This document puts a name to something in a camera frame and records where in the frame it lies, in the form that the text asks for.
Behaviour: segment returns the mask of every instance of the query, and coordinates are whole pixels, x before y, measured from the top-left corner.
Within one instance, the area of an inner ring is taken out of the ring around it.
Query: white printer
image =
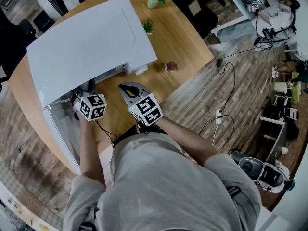
[[[71,90],[122,71],[138,74],[157,56],[129,0],[110,0],[76,14],[35,40],[27,53],[44,117],[80,174],[79,124],[68,102]]]

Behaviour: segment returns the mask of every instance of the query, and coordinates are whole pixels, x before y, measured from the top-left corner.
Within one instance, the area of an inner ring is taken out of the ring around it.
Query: gray t-shirt
[[[169,136],[135,135],[111,160],[113,185],[76,176],[64,230],[86,221],[98,231],[253,231],[261,208],[252,180],[226,154],[200,166]]]

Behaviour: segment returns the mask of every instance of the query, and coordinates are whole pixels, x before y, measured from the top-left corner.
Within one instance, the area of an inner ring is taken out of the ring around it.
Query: power strip
[[[221,111],[219,109],[215,111],[215,123],[216,125],[221,123]]]

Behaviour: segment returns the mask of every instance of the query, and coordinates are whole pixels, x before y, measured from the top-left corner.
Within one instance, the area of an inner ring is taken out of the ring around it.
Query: small red object
[[[168,62],[165,63],[165,71],[166,72],[175,72],[178,70],[178,64],[176,62]]]

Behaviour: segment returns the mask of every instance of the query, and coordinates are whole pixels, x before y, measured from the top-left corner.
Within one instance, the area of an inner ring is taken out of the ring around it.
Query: desk
[[[275,162],[275,159],[278,159],[280,157],[281,150],[285,146],[286,139],[287,139],[287,137],[286,137],[286,135],[287,135],[287,124],[283,121],[278,121],[278,120],[266,118],[266,117],[263,117],[263,116],[260,117],[260,120],[281,125],[281,129],[280,129],[280,132],[279,132],[279,135],[278,135],[277,138],[268,136],[266,134],[264,135],[264,138],[275,141],[275,144],[273,145],[268,157],[266,158],[266,162],[273,164]]]
[[[69,17],[107,0],[86,0],[67,13],[56,24]],[[198,70],[213,60],[213,55],[197,31],[171,1],[159,4],[155,9],[147,8],[147,0],[130,0],[141,22],[151,18],[154,21],[153,34],[149,39],[158,60],[141,75],[118,74],[97,85],[97,92],[103,93],[107,101],[104,117],[99,120],[104,129],[119,137],[135,124],[135,119],[127,111],[127,105],[120,96],[117,87],[123,82],[140,82],[156,96],[159,102],[165,100],[175,89],[193,77]],[[178,63],[179,70],[166,73],[164,63]],[[10,87],[26,118],[49,147],[49,149],[70,169],[55,139],[53,138],[42,114],[34,83],[32,80],[27,55],[20,62],[10,81]],[[98,151],[102,152],[111,143],[96,124],[94,135]]]

